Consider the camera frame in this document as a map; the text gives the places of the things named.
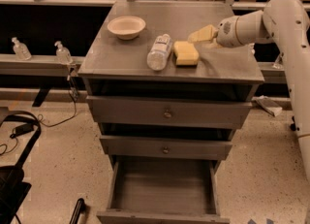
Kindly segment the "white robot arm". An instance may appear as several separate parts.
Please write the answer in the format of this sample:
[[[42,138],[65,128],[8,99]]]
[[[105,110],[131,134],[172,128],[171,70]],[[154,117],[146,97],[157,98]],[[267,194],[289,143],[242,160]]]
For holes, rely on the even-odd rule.
[[[190,43],[211,48],[275,44],[282,59],[294,113],[296,135],[306,177],[310,180],[310,44],[309,16],[300,0],[269,0],[264,9],[231,16],[189,35]]]

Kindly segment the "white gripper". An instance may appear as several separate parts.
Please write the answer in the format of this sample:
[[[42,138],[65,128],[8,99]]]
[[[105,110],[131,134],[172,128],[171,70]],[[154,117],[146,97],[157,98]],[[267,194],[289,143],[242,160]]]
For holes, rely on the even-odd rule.
[[[207,48],[236,48],[240,42],[236,35],[236,24],[238,16],[223,19],[218,29],[211,24],[206,25],[198,31],[191,33],[188,37],[189,43],[210,42]]]

